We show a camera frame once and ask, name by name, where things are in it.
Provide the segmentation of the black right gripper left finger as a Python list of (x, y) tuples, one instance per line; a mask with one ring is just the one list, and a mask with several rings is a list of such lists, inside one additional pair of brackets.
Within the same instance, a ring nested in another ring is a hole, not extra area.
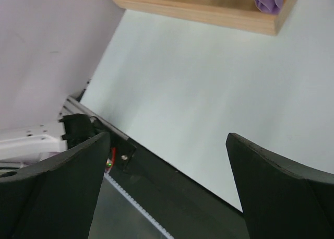
[(1, 238), (88, 238), (110, 151), (100, 133), (1, 175)]

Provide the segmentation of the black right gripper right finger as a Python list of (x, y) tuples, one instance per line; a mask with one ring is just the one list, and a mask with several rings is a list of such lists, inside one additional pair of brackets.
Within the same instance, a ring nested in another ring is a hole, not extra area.
[(333, 174), (236, 133), (226, 149), (250, 238), (333, 238)]

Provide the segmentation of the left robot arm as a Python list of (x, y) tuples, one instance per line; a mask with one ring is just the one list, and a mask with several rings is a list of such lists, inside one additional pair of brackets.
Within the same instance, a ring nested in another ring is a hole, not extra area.
[(99, 132), (89, 116), (65, 115), (44, 124), (1, 130), (1, 174), (35, 164)]

